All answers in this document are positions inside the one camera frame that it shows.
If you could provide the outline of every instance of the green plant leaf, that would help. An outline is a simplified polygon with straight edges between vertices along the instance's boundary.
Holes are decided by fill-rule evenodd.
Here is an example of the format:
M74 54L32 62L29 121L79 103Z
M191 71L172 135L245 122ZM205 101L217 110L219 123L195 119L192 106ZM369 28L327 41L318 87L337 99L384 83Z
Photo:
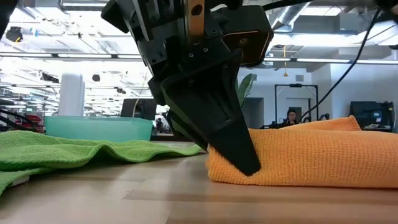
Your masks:
M239 86L238 81L236 81L236 94L238 95L238 100L241 107L244 104L244 99L250 94L251 88L253 86L253 81L256 79L256 77L257 75L252 73L246 75Z

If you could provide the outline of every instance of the plastic tub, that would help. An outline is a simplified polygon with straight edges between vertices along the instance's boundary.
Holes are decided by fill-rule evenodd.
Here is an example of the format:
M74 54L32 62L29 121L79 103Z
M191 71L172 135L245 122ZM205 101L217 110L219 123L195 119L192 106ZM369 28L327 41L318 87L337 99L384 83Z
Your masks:
M46 133L67 139L125 142L149 141L152 121L140 118L97 118L82 116L46 116Z

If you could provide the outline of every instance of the wooden table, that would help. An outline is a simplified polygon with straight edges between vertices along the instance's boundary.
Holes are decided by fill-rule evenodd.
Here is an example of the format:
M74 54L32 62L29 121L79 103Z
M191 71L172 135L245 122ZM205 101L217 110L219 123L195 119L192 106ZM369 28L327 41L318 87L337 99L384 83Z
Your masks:
M398 223L396 190L214 183L206 157L43 175L4 192L0 223Z

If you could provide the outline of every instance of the green towel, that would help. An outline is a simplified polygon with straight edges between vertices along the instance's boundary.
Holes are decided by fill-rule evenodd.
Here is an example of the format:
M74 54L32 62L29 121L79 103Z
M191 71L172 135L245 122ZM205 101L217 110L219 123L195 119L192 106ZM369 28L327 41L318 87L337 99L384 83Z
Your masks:
M0 134L0 195L15 180L55 169L81 167L95 155L107 155L127 162L146 162L158 154L192 156L199 151L198 146L183 148L147 141L73 140L30 131L9 131Z

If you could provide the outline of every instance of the folded towel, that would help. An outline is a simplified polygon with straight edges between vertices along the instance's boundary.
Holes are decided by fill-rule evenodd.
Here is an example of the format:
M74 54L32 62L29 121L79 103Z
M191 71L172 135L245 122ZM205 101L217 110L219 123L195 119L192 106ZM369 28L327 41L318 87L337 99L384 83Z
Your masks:
M309 123L297 124L284 129L290 130L326 130L326 131L360 131L361 127L358 122L356 122L354 116L349 116L348 118L338 118L332 120L324 121L314 121Z
M352 126L351 119L340 121ZM322 122L317 123L322 129L327 124L338 123ZM398 187L396 134L313 129L251 129L249 132L261 170L246 177L209 147L206 165L211 180L245 185Z
M85 165L94 156L113 157L127 162L146 162L155 155L191 156L201 149L168 147L146 141L115 143L62 139L28 131L0 134L0 195L23 177Z

